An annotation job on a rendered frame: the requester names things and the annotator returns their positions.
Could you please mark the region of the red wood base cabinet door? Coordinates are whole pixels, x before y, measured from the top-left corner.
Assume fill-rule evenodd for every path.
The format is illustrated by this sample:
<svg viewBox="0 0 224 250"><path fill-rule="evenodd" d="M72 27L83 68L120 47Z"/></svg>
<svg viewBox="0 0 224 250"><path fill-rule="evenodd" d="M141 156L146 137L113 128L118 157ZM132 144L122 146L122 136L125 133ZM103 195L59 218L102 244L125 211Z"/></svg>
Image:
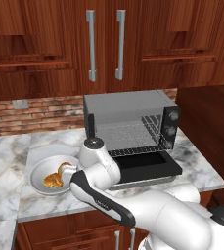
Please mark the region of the red wood base cabinet door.
<svg viewBox="0 0 224 250"><path fill-rule="evenodd" d="M141 241L148 235L148 233L143 229L135 229L135 238L133 250L138 250L138 247ZM131 245L131 233L130 227L124 228L124 236L123 236L123 250L128 250Z"/></svg>
<svg viewBox="0 0 224 250"><path fill-rule="evenodd" d="M14 250L115 250L114 232L124 227L99 211L18 223Z"/></svg>

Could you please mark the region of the golden brown bread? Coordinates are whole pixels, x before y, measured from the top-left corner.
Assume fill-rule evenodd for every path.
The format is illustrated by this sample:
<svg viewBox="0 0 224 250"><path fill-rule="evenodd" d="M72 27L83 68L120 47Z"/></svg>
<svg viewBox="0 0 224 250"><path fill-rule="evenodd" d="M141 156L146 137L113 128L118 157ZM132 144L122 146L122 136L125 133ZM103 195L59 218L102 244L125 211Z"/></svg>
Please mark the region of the golden brown bread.
<svg viewBox="0 0 224 250"><path fill-rule="evenodd" d="M63 173L63 168L65 166L70 166L69 162L63 162L60 167L58 168L58 171L48 175L43 179L43 186L45 188L61 188L63 186L63 181L62 181L62 173Z"/></svg>

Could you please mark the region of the dark wood cabinet side panel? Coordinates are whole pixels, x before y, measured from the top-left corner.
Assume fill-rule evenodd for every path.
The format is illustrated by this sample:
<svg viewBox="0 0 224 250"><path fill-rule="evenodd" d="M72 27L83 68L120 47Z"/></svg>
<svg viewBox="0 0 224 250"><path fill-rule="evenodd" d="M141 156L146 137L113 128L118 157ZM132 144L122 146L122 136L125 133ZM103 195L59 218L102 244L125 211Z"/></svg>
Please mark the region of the dark wood cabinet side panel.
<svg viewBox="0 0 224 250"><path fill-rule="evenodd" d="M180 127L224 179L224 85L177 91ZM211 205L224 204L224 189L215 191Z"/></svg>

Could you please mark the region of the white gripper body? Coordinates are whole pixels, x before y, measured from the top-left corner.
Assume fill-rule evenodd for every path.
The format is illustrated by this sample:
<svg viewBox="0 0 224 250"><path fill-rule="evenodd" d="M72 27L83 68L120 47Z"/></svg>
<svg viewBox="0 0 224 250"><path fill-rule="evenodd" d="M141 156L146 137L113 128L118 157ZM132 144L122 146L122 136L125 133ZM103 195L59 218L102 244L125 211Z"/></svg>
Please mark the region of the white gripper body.
<svg viewBox="0 0 224 250"><path fill-rule="evenodd" d="M70 180L72 175L77 171L77 167L74 165L65 165L62 168L62 179Z"/></svg>

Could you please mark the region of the grey wall outlet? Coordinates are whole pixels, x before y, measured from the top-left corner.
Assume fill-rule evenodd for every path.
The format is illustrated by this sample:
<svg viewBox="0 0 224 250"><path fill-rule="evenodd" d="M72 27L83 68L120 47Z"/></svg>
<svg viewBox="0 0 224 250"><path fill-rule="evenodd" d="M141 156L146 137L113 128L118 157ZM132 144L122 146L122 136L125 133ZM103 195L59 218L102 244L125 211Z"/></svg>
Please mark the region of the grey wall outlet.
<svg viewBox="0 0 224 250"><path fill-rule="evenodd" d="M14 109L28 109L27 100L12 100Z"/></svg>

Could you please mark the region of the red wood cupboard door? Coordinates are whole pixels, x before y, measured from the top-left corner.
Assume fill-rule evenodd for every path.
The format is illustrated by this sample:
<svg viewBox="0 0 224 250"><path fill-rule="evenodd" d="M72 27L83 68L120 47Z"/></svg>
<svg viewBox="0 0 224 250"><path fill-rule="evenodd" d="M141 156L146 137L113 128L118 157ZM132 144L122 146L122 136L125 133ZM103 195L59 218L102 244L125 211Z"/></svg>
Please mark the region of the red wood cupboard door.
<svg viewBox="0 0 224 250"><path fill-rule="evenodd" d="M125 10L123 79L119 22ZM224 85L224 0L106 0L107 90Z"/></svg>
<svg viewBox="0 0 224 250"><path fill-rule="evenodd" d="M95 82L87 10L95 11ZM105 90L105 0L0 0L0 101Z"/></svg>

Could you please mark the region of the grey round bowl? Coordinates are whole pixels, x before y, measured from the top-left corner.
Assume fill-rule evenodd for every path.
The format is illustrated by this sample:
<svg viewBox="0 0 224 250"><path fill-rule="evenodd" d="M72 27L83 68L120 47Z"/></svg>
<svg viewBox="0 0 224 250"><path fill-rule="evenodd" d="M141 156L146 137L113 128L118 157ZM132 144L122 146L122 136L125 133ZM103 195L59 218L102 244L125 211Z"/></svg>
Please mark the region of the grey round bowl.
<svg viewBox="0 0 224 250"><path fill-rule="evenodd" d="M63 194L69 191L69 181L63 180L62 187L44 187L43 179L50 174L53 174L58 171L58 168L63 162L69 162L70 165L74 165L77 167L78 160L69 155L55 155L47 157L43 159L39 163L35 165L33 168L28 180L31 186L40 194L55 196L59 194Z"/></svg>

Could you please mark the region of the grey toaster oven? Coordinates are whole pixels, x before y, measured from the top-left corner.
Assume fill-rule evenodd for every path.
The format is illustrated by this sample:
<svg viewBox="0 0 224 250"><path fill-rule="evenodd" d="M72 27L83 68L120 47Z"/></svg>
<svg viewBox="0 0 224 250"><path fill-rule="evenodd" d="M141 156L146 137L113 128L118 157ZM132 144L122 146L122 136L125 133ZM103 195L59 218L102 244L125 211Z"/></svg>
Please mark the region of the grey toaster oven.
<svg viewBox="0 0 224 250"><path fill-rule="evenodd" d="M142 121L154 123L159 128L159 148L146 146L108 151L111 157L165 151L174 147L176 134L169 136L166 130L175 127L177 133L180 108L162 90L84 95L83 110L87 137L96 136L96 128L104 124ZM171 111L179 113L177 120L169 118Z"/></svg>

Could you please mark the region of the black toaster oven door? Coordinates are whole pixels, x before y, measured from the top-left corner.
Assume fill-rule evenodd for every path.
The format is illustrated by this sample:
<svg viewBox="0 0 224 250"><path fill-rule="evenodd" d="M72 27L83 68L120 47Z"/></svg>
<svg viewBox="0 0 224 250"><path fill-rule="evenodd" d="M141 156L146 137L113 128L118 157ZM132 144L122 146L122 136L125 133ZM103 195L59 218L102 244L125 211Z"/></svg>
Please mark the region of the black toaster oven door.
<svg viewBox="0 0 224 250"><path fill-rule="evenodd" d="M166 152L151 152L115 157L121 180L111 190L139 188L172 182L183 169Z"/></svg>

